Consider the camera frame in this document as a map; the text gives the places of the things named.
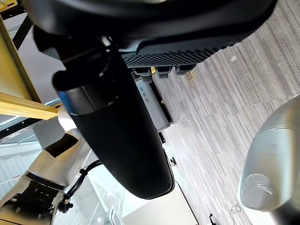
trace black cable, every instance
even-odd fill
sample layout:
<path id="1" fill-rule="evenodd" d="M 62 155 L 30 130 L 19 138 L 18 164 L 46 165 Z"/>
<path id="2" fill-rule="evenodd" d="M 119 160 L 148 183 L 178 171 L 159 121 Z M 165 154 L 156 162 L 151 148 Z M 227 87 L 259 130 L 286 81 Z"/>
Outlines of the black cable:
<path id="1" fill-rule="evenodd" d="M 81 169 L 79 172 L 81 173 L 81 176 L 78 178 L 76 183 L 70 188 L 70 190 L 64 195 L 64 198 L 62 202 L 64 202 L 67 199 L 70 199 L 75 192 L 80 188 L 80 186 L 83 183 L 83 180 L 85 176 L 88 174 L 88 172 L 92 169 L 94 169 L 96 166 L 102 165 L 103 163 L 100 160 L 96 160 L 92 162 L 90 165 L 86 167 L 86 169 Z"/>
<path id="2" fill-rule="evenodd" d="M 233 205 L 231 207 L 231 210 L 229 211 L 229 215 L 231 217 L 231 219 L 233 220 L 233 224 L 232 225 L 235 225 L 235 220 L 232 216 L 232 214 L 236 214 L 237 212 L 241 212 L 242 211 L 242 208 L 239 206 L 240 203 L 237 203 L 236 205 Z"/>

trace yellow beam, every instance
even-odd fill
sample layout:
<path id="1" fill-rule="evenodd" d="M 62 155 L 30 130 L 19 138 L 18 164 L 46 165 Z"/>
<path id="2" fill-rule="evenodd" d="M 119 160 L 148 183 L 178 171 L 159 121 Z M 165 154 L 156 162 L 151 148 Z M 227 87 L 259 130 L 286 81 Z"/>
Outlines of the yellow beam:
<path id="1" fill-rule="evenodd" d="M 17 0 L 0 1 L 0 12 L 18 5 Z"/>
<path id="2" fill-rule="evenodd" d="M 0 92 L 0 114 L 48 120 L 57 116 L 55 106 L 26 100 Z"/>
<path id="3" fill-rule="evenodd" d="M 0 16 L 0 91 L 41 102 Z"/>

